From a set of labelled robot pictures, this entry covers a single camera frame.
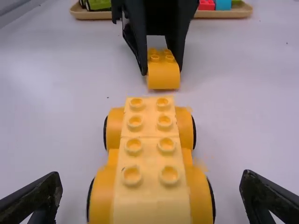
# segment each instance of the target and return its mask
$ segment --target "yellow lego duplo car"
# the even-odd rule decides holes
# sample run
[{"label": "yellow lego duplo car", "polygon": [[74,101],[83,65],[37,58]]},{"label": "yellow lego duplo car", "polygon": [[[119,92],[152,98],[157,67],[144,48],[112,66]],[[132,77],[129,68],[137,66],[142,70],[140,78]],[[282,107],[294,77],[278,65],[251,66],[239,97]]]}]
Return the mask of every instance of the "yellow lego duplo car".
[{"label": "yellow lego duplo car", "polygon": [[87,197],[89,224],[213,224],[215,203],[193,165],[194,119],[173,97],[127,98],[104,123],[107,164]]}]

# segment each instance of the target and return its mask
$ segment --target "toy wheel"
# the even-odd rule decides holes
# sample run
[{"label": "toy wheel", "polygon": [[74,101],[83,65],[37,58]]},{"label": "toy wheel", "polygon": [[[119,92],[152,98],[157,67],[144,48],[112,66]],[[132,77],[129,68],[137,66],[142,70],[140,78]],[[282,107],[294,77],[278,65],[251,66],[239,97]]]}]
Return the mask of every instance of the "toy wheel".
[{"label": "toy wheel", "polygon": [[107,151],[107,142],[106,142],[107,120],[108,120],[108,116],[105,118],[104,127],[103,127],[104,147],[105,147],[106,151]]},{"label": "toy wheel", "polygon": [[193,125],[193,149],[196,147],[196,126],[195,126],[195,121],[193,116],[191,115],[192,118],[192,125]]},{"label": "toy wheel", "polygon": [[89,5],[88,0],[85,1],[85,8],[88,12],[90,11],[90,5]]},{"label": "toy wheel", "polygon": [[93,182],[94,178],[90,184],[89,190],[88,190],[88,195],[87,195],[87,204],[86,204],[86,218],[87,222],[89,222],[89,205],[90,205],[90,195],[92,194],[92,189],[93,189]]},{"label": "toy wheel", "polygon": [[80,4],[80,6],[81,6],[82,8],[85,8],[85,5],[84,5],[84,3],[83,3],[83,0],[79,0],[79,4]]},{"label": "toy wheel", "polygon": [[213,211],[213,223],[215,223],[215,219],[216,219],[216,206],[215,206],[215,198],[214,198],[214,193],[213,193],[213,189],[212,189],[212,186],[211,186],[211,183],[209,181],[208,178],[207,179],[207,182],[209,184],[209,189],[210,189],[210,193],[211,193],[211,199],[212,199],[212,211]]}]

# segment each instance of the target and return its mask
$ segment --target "lego duplo brick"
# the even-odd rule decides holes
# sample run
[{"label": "lego duplo brick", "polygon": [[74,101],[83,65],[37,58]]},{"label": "lego duplo brick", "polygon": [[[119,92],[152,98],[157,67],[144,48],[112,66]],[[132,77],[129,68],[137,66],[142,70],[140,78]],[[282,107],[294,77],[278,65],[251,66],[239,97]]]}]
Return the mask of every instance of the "lego duplo brick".
[{"label": "lego duplo brick", "polygon": [[114,224],[190,224],[189,188],[176,138],[121,139]]},{"label": "lego duplo brick", "polygon": [[215,10],[214,0],[200,0],[198,10]]},{"label": "lego duplo brick", "polygon": [[215,0],[217,11],[228,11],[232,8],[232,0]]},{"label": "lego duplo brick", "polygon": [[180,70],[171,50],[148,50],[149,89],[178,89],[180,86]]},{"label": "lego duplo brick", "polygon": [[161,136],[179,136],[173,98],[128,98],[121,137]]}]

